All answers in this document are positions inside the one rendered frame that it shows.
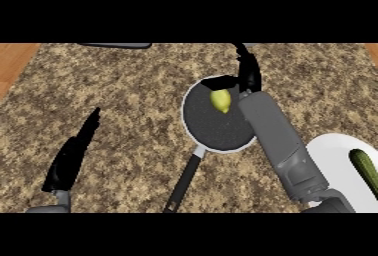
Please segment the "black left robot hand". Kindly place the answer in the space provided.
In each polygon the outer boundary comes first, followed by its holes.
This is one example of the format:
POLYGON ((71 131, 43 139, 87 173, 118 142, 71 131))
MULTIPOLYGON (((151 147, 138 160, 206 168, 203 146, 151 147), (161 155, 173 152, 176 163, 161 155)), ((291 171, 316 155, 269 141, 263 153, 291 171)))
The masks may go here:
POLYGON ((84 153, 92 142, 95 131, 99 128, 99 112, 101 108, 96 108, 84 121, 77 135, 67 140, 56 154, 42 187, 45 192, 55 190, 70 191, 73 188, 82 168, 84 153))

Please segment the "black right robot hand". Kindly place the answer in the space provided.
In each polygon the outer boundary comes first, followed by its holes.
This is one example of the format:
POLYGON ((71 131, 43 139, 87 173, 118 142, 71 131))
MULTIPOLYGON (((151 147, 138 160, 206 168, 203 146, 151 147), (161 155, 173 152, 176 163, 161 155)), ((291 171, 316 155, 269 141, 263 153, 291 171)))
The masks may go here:
POLYGON ((262 72, 256 55, 248 51, 242 43, 235 43, 240 69, 238 75, 222 75, 201 80, 201 84, 213 91, 240 89, 240 97, 244 98, 262 90, 262 72))

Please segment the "yellow-green lemon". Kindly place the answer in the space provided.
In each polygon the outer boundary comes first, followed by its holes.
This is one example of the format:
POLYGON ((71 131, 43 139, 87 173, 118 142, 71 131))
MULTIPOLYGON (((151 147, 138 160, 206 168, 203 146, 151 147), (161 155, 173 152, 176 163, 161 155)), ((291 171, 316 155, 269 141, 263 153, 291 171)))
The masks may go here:
POLYGON ((232 97, 226 89, 216 90, 210 93, 210 100, 214 108, 222 112, 228 113, 231 108, 232 97))

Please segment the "dark frying pan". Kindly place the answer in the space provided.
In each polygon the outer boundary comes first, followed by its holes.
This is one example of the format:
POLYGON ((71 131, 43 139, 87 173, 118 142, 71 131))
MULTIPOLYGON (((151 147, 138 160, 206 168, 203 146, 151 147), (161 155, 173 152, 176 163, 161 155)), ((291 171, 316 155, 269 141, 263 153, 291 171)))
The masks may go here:
POLYGON ((256 136, 244 119, 237 103, 240 101, 238 78, 229 75, 201 79, 188 89, 180 114, 185 131, 197 143, 191 159, 176 183, 164 213, 176 213, 206 152, 235 153, 254 142, 256 136), (214 105, 211 96, 220 89, 229 94, 226 111, 214 105))

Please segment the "white plate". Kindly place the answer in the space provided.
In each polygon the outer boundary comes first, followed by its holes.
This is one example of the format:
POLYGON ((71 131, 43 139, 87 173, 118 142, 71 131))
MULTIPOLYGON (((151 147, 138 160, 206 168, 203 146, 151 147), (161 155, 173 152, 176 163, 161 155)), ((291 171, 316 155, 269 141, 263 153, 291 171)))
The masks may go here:
POLYGON ((378 213, 378 199, 350 161, 349 153, 353 149, 368 154, 378 171, 378 150, 353 136, 322 134, 307 144, 309 154, 330 182, 330 188, 344 194, 358 213, 378 213))

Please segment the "dark grey flat object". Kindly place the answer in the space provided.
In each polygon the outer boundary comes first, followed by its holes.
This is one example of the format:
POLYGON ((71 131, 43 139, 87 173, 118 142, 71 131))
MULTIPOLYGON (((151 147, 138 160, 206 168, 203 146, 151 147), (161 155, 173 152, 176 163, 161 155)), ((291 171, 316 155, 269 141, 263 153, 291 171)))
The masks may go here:
POLYGON ((148 49, 152 43, 79 43, 83 46, 120 48, 120 49, 148 49))

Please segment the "green cucumber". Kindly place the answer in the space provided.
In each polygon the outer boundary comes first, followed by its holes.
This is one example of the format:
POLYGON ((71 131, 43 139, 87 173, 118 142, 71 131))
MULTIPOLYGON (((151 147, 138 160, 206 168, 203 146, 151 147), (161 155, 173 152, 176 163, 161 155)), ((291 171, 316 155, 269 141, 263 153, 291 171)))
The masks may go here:
POLYGON ((378 200, 378 170, 375 169, 372 159, 361 149, 350 150, 349 159, 378 200))

